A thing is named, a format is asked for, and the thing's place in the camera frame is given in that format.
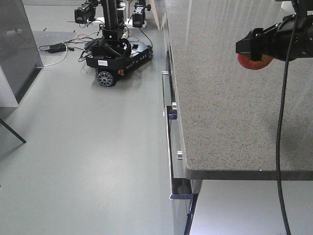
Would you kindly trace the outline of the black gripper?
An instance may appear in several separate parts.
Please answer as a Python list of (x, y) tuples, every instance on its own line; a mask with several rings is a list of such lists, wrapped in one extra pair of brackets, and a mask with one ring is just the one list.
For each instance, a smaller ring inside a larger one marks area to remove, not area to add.
[(252, 61), (261, 61), (262, 55), (290, 61), (313, 56), (313, 16), (299, 19), (292, 34), (295, 15), (285, 16), (281, 23), (263, 29), (255, 28), (236, 42), (236, 53)]

